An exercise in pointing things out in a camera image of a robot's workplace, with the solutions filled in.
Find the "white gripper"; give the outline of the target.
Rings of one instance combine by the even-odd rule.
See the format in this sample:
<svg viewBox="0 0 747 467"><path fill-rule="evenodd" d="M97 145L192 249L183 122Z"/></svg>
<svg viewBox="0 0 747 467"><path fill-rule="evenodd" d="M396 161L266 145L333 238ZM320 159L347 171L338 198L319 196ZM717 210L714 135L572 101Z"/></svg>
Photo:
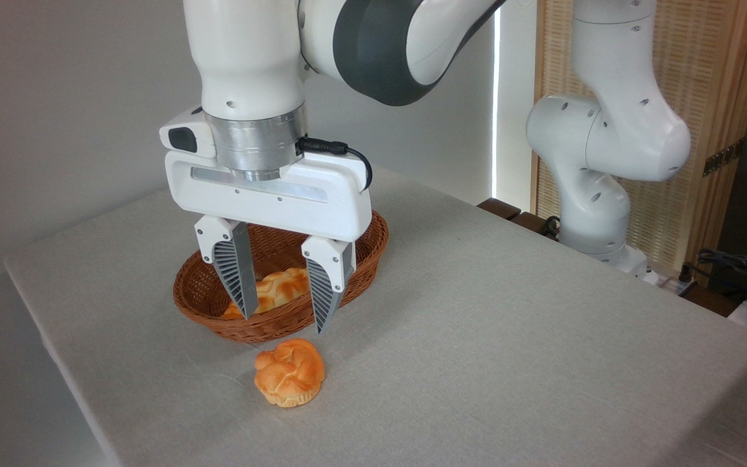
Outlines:
<svg viewBox="0 0 747 467"><path fill-rule="evenodd" d="M207 162L178 151L169 151L165 160L177 205L205 215L195 224L204 262L213 265L241 316L249 319L259 301L245 222L313 235L302 243L302 254L315 325L323 334L356 270L355 242L350 241L367 230L372 218L364 163L306 152L281 168L279 178L248 181Z"/></svg>

